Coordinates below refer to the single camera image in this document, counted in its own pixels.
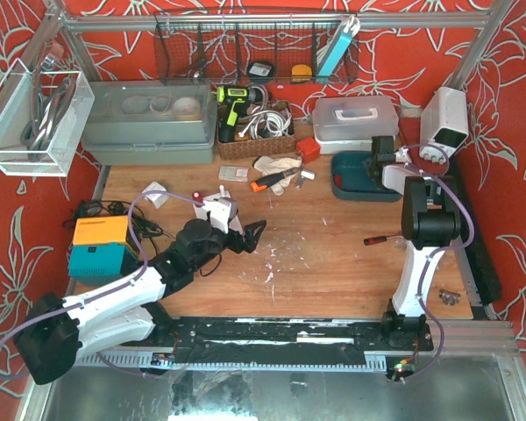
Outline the white peg fixture board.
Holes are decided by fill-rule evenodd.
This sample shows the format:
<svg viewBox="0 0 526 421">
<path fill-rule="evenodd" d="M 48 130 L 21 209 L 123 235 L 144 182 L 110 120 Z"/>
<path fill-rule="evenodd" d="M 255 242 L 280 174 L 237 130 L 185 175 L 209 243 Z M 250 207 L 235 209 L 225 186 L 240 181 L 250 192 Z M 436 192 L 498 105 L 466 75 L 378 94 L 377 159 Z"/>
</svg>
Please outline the white peg fixture board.
<svg viewBox="0 0 526 421">
<path fill-rule="evenodd" d="M 220 185 L 218 192 L 209 196 L 201 196 L 196 191 L 193 198 L 202 199 L 201 203 L 194 205 L 197 218 L 208 221 L 213 228 L 223 233 L 244 232 L 238 217 L 238 202 L 231 197 L 224 185 Z"/>
</svg>

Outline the red large spring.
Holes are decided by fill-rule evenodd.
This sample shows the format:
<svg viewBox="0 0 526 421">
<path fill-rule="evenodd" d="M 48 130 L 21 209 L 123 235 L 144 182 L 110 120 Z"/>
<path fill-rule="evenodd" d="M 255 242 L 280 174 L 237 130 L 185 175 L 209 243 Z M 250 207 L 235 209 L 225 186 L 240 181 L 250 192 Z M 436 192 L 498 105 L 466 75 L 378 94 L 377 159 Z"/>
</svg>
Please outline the red large spring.
<svg viewBox="0 0 526 421">
<path fill-rule="evenodd" d="M 192 194 L 192 198 L 197 201 L 197 202 L 201 202 L 203 200 L 203 197 L 201 195 L 200 192 L 198 191 L 194 191 L 193 194 Z"/>
</svg>

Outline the black orange screwdriver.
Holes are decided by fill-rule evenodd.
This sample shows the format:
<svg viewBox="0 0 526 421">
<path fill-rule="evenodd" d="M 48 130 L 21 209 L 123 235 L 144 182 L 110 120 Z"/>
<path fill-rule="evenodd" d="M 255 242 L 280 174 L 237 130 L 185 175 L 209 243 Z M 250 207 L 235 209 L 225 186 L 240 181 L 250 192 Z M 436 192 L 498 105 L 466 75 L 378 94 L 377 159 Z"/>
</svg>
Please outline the black orange screwdriver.
<svg viewBox="0 0 526 421">
<path fill-rule="evenodd" d="M 295 175 L 299 171 L 299 168 L 290 168 L 280 173 L 275 173 L 271 175 L 265 175 L 260 177 L 258 180 L 251 182 L 251 188 L 253 192 L 260 192 L 265 189 L 270 189 L 275 184 L 286 179 L 291 175 Z"/>
</svg>

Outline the white plug adapter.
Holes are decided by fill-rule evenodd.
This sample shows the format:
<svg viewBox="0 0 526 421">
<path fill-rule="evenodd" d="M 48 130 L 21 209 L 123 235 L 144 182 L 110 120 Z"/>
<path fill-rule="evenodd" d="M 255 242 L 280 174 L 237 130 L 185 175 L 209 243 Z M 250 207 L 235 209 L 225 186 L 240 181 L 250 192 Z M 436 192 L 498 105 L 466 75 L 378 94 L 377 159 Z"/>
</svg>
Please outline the white plug adapter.
<svg viewBox="0 0 526 421">
<path fill-rule="evenodd" d="M 142 191 L 144 199 L 155 209 L 162 207 L 168 200 L 166 188 L 158 182 L 151 182 Z"/>
</svg>

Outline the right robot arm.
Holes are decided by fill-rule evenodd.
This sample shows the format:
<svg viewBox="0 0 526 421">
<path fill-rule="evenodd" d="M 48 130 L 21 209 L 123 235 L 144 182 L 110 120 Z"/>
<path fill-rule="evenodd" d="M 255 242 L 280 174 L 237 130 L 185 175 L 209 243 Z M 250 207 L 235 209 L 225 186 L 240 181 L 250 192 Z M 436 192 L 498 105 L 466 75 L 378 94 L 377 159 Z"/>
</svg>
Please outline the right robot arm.
<svg viewBox="0 0 526 421">
<path fill-rule="evenodd" d="M 461 233 L 455 178 L 429 175 L 412 164 L 405 148 L 391 136 L 372 137 L 370 178 L 402 195 L 401 236 L 406 261 L 401 280 L 382 315 L 383 339 L 389 345 L 427 339 L 426 303 L 437 265 Z"/>
</svg>

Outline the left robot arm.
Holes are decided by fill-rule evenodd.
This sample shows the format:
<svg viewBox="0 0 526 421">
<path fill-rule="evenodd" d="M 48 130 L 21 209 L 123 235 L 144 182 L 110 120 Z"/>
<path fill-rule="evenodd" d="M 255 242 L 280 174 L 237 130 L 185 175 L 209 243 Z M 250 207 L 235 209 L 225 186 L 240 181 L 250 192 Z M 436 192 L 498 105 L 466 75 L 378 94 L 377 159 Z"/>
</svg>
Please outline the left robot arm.
<svg viewBox="0 0 526 421">
<path fill-rule="evenodd" d="M 13 337 L 32 379 L 54 382 L 79 359 L 148 338 L 168 318 L 159 300 L 188 286 L 223 251 L 253 253 L 266 226 L 260 220 L 223 232 L 191 219 L 169 248 L 131 274 L 77 296 L 43 295 Z"/>
</svg>

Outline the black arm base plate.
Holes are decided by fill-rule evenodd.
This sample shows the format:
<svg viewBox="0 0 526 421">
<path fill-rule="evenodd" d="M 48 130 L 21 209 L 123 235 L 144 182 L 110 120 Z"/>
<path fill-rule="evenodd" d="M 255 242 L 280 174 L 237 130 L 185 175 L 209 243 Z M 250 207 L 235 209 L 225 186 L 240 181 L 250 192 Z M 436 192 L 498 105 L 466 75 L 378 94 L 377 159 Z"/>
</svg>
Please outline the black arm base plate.
<svg viewBox="0 0 526 421">
<path fill-rule="evenodd" d="M 177 363 L 267 366 L 363 365 L 366 356 L 434 349 L 430 329 L 386 333 L 377 321 L 177 318 L 126 346 L 167 348 Z"/>
</svg>

